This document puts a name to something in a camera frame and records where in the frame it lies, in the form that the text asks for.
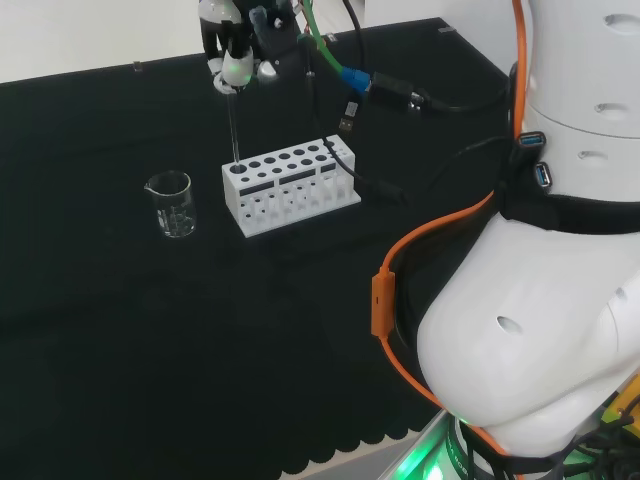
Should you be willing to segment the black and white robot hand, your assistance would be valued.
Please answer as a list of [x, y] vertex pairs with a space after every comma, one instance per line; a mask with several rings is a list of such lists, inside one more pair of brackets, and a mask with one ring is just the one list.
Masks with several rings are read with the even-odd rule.
[[207, 65], [219, 92], [239, 92], [254, 79], [278, 79], [263, 42], [268, 25], [263, 1], [201, 0], [197, 11]]

